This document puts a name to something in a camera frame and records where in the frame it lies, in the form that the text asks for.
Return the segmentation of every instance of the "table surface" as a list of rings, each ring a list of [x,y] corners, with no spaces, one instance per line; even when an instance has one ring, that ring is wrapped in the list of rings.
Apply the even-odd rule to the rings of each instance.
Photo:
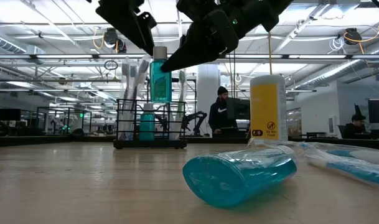
[[[70,142],[0,148],[0,223],[379,223],[379,189],[307,165],[232,209],[197,198],[190,158],[244,144],[123,149]]]

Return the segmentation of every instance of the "person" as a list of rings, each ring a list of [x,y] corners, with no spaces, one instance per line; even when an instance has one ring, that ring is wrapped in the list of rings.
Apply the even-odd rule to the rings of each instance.
[[[223,128],[237,128],[238,125],[235,119],[228,119],[227,114],[227,99],[228,90],[221,86],[217,91],[217,100],[210,107],[208,124],[213,133],[223,133]]]
[[[366,117],[362,114],[354,114],[351,117],[352,123],[346,124],[344,129],[343,138],[344,139],[357,139],[356,134],[365,133],[365,122]]]

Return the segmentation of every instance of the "teal bottle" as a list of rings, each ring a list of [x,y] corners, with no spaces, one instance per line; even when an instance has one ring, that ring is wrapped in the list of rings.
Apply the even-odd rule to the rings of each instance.
[[[292,177],[295,160],[286,146],[205,154],[188,161],[183,173],[196,196],[216,207],[231,207]]]
[[[144,113],[141,114],[139,123],[139,140],[154,141],[156,132],[155,115],[153,113],[153,104],[146,103],[144,105]]]
[[[151,101],[153,103],[170,103],[172,100],[171,72],[162,72],[160,69],[167,60],[167,47],[153,48],[153,62],[151,63]]]

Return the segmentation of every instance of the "computer monitor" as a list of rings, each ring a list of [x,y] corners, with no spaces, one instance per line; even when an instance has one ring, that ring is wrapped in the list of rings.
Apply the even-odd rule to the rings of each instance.
[[[21,109],[0,109],[0,121],[20,121]]]
[[[228,98],[227,116],[228,119],[250,120],[250,100]]]
[[[369,100],[369,123],[379,123],[379,100]]]

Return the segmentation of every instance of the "mouthwash bottle cap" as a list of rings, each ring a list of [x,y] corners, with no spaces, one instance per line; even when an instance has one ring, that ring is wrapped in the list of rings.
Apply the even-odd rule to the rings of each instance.
[[[167,59],[167,47],[155,46],[153,47],[153,59]]]
[[[147,112],[150,112],[153,110],[153,103],[145,103],[144,104],[144,110],[146,110]]]

